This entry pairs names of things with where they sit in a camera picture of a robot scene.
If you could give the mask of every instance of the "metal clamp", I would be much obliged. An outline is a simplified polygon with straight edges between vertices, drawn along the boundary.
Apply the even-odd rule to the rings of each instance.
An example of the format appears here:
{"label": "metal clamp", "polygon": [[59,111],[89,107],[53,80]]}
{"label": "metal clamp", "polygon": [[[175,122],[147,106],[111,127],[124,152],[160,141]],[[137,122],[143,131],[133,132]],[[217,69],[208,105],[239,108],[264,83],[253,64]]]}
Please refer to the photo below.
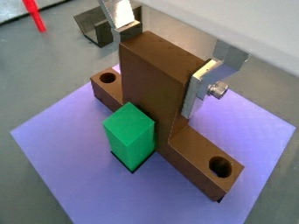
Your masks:
{"label": "metal clamp", "polygon": [[[133,8],[135,20],[141,23],[141,20],[143,20],[141,4],[132,2],[131,6]],[[111,20],[109,21],[107,20],[105,13],[101,10],[100,6],[92,10],[84,11],[73,18],[79,24],[79,28],[84,34],[84,37],[95,45],[97,45],[99,47],[104,47],[113,42],[113,36],[116,36],[116,34],[113,35],[112,31],[115,31],[116,28],[111,29],[109,23],[112,22]]]}
{"label": "metal clamp", "polygon": [[211,59],[191,76],[181,108],[181,115],[188,119],[201,107],[207,95],[212,95],[217,99],[224,96],[228,91],[228,85],[220,80],[239,71],[243,63],[248,60],[249,54],[219,40],[212,56],[219,61]]}
{"label": "metal clamp", "polygon": [[143,32],[143,25],[135,19],[128,0],[97,0],[111,25],[115,42],[120,43]]}

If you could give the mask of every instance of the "hole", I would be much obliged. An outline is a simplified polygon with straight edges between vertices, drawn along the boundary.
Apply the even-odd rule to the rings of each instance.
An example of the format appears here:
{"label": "hole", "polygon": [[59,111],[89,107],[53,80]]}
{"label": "hole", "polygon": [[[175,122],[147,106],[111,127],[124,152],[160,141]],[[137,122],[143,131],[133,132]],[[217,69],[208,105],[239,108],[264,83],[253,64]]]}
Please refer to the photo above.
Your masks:
{"label": "hole", "polygon": [[101,82],[104,83],[111,83],[116,80],[116,76],[112,74],[112,73],[103,73],[100,76],[99,76],[99,79]]}
{"label": "hole", "polygon": [[224,157],[213,157],[209,160],[209,169],[219,178],[227,178],[231,174],[232,167]]}

